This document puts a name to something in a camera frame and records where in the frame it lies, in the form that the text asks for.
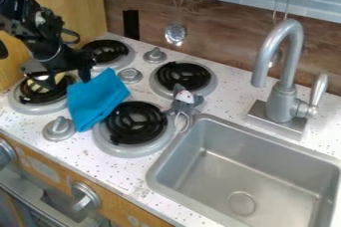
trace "faucet handle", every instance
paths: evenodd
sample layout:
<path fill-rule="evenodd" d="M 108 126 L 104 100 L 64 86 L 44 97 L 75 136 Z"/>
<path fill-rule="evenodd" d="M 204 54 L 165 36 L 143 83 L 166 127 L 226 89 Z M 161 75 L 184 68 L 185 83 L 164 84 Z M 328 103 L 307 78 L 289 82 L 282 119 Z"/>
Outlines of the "faucet handle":
<path fill-rule="evenodd" d="M 308 108 L 308 117 L 313 117 L 317 114 L 318 105 L 325 94 L 328 87 L 327 74 L 320 74 L 316 77 L 315 82 L 311 88 L 310 102 Z"/>

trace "black robotic arm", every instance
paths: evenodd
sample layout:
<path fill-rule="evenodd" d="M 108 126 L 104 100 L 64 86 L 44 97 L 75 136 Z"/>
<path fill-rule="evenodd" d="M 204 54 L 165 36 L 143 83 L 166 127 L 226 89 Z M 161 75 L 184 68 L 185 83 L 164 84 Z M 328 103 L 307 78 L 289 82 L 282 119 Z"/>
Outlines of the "black robotic arm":
<path fill-rule="evenodd" d="M 41 7 L 35 0 L 0 0 L 0 30 L 21 40 L 32 53 L 33 59 L 24 63 L 21 72 L 41 86 L 54 89 L 54 76 L 61 72 L 78 70 L 83 82 L 90 80 L 95 65 L 91 53 L 70 48 L 62 34 L 79 35 L 63 28 L 61 17 Z M 8 57 L 0 41 L 0 59 Z"/>

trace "speckled white countertop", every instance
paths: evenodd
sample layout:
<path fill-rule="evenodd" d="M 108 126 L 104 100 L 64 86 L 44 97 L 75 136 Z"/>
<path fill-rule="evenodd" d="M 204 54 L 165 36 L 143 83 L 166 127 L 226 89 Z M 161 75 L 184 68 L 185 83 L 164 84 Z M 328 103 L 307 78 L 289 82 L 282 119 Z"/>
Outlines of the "speckled white countertop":
<path fill-rule="evenodd" d="M 137 56 L 129 67 L 140 70 L 144 78 L 138 84 L 129 86 L 132 93 L 129 100 L 147 101 L 167 107 L 170 101 L 159 97 L 149 87 L 149 74 L 159 65 L 149 64 L 143 60 L 143 54 L 154 46 L 113 34 L 106 35 L 105 38 L 126 42 L 137 51 Z M 255 100 L 267 99 L 276 80 L 268 78 L 265 89 L 256 89 L 250 84 L 250 72 L 166 49 L 164 51 L 168 54 L 168 61 L 196 61 L 216 73 L 218 87 L 205 98 L 205 104 L 201 107 L 203 113 L 214 114 L 269 133 L 267 130 L 245 123 L 244 119 Z M 299 98 L 308 100 L 309 93 L 309 89 L 298 86 Z M 23 144 L 112 190 L 170 224 L 193 227 L 220 226 L 148 188 L 145 175 L 161 151 L 135 159 L 113 157 L 95 146 L 91 131 L 76 133 L 62 142 L 47 142 L 42 136 L 42 129 L 47 122 L 59 115 L 70 116 L 67 110 L 36 116 L 15 113 L 8 105 L 7 93 L 0 94 L 0 128 Z M 321 102 L 317 117 L 309 121 L 303 139 L 299 142 L 289 141 L 341 159 L 341 98 L 327 94 Z M 341 226 L 341 221 L 337 223 L 333 226 Z"/>

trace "blue towel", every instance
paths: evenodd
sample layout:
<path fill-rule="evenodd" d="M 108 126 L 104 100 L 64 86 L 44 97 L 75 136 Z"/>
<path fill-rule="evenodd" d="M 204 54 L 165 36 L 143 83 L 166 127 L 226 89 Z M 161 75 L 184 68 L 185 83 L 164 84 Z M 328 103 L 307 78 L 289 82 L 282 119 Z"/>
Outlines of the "blue towel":
<path fill-rule="evenodd" d="M 76 131 L 85 131 L 107 117 L 129 91 L 112 69 L 84 84 L 68 86 L 67 105 Z"/>

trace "sink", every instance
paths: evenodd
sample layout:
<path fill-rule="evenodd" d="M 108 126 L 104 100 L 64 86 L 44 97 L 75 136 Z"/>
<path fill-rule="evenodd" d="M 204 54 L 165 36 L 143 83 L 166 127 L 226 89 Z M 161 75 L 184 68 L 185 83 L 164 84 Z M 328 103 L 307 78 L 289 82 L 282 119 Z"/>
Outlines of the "sink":
<path fill-rule="evenodd" d="M 228 227 L 328 227 L 340 161 L 199 114 L 147 173 L 152 190 Z"/>

